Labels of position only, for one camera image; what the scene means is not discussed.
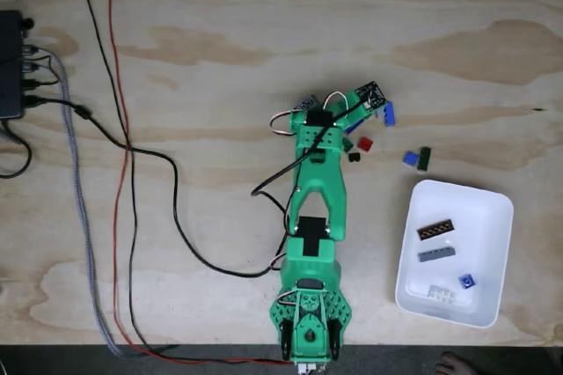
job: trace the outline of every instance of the white plastic tray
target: white plastic tray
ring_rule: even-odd
[[[404,310],[473,327],[490,327],[501,306],[514,207],[498,193],[424,180],[413,190],[395,299]],[[417,230],[451,219],[454,231],[420,240]],[[419,262],[418,253],[452,246],[456,255]],[[476,285],[464,289],[459,277]],[[429,296],[430,288],[445,296]]]

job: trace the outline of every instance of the wood grain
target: wood grain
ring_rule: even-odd
[[[107,46],[106,0],[93,0]],[[84,0],[19,0],[30,42],[52,48],[72,96],[116,135],[119,124]],[[303,96],[371,79],[398,125],[366,122],[362,162],[343,162],[347,239],[342,289],[354,309],[347,343],[563,345],[563,0],[115,0],[131,119],[142,146],[180,168],[179,218],[212,262],[252,271],[282,235],[279,211],[253,186],[289,162],[267,119]],[[54,96],[55,88],[45,94]],[[111,320],[111,217],[121,152],[76,121],[84,191]],[[0,342],[97,343],[60,110],[30,110],[13,129],[33,145],[30,171],[0,190]],[[515,204],[501,315],[487,330],[404,313],[394,303],[407,204],[420,176],[403,153],[433,148],[429,178],[488,188]],[[21,157],[0,143],[2,168]],[[172,222],[172,173],[139,157],[137,320],[151,342],[274,343],[268,308],[278,275],[233,279],[205,269]],[[271,187],[282,200],[289,180]],[[132,236],[121,205],[121,316]]]

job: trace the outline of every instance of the red cable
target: red cable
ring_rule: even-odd
[[[128,113],[127,113],[127,107],[125,106],[125,99],[123,96],[123,89],[121,87],[121,72],[120,72],[120,61],[119,61],[119,56],[117,54],[117,47],[115,44],[115,38],[113,37],[113,0],[107,0],[107,5],[108,5],[108,24],[109,24],[109,36],[110,36],[110,41],[112,44],[112,51],[113,51],[113,59],[115,60],[115,78],[117,80],[117,90],[119,92],[119,97],[120,97],[120,103],[121,103],[121,111],[123,112],[123,120],[125,122],[124,126],[125,126],[125,136],[126,136],[126,145],[127,145],[127,149],[125,150],[125,154],[123,156],[123,164],[121,166],[121,175],[120,175],[120,182],[119,185],[117,187],[117,194],[115,196],[115,202],[113,204],[113,320],[115,321],[115,324],[117,325],[117,328],[119,329],[121,336],[123,336],[123,338],[125,339],[125,341],[127,342],[127,344],[135,349],[138,350],[142,353],[144,353],[145,355],[149,355],[152,357],[155,357],[157,359],[160,360],[164,360],[166,362],[172,362],[174,364],[209,364],[212,363],[212,361],[208,361],[208,360],[202,360],[202,361],[198,361],[198,362],[189,362],[189,361],[185,361],[185,360],[178,360],[175,359],[173,357],[165,357],[162,355],[159,355],[158,353],[154,353],[150,350],[146,350],[142,347],[137,346],[136,344],[133,343],[133,341],[129,338],[128,334],[125,332],[125,329],[123,329],[123,326],[121,325],[120,319],[119,319],[119,315],[117,313],[117,309],[118,309],[118,303],[117,303],[117,290],[118,290],[118,283],[117,283],[117,221],[118,221],[118,216],[119,216],[119,201],[120,201],[120,197],[121,197],[121,190],[123,189],[123,182],[125,180],[125,172],[127,171],[127,165],[128,165],[128,154],[130,151],[130,143],[129,143],[129,118],[128,118]],[[286,365],[286,364],[291,364],[290,362],[261,362],[260,360],[256,360],[256,359],[221,359],[224,362],[232,362],[232,363],[236,363],[236,362],[249,362],[249,363],[255,363],[255,364],[271,364],[271,365]]]

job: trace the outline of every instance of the red lego brick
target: red lego brick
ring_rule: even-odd
[[[369,152],[372,144],[373,141],[369,140],[367,137],[360,137],[360,140],[358,141],[358,149],[361,149],[364,152]]]

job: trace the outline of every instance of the green robotic arm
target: green robotic arm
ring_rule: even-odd
[[[270,309],[283,358],[295,362],[299,373],[321,370],[339,357],[344,330],[352,316],[340,292],[340,264],[334,256],[335,242],[346,237],[346,188],[340,170],[342,136],[386,102],[379,87],[371,82],[325,109],[295,112],[289,117],[290,131],[296,133],[296,158],[302,157],[325,131],[309,157],[294,170],[281,290]],[[321,194],[328,221],[300,215],[312,192]]]

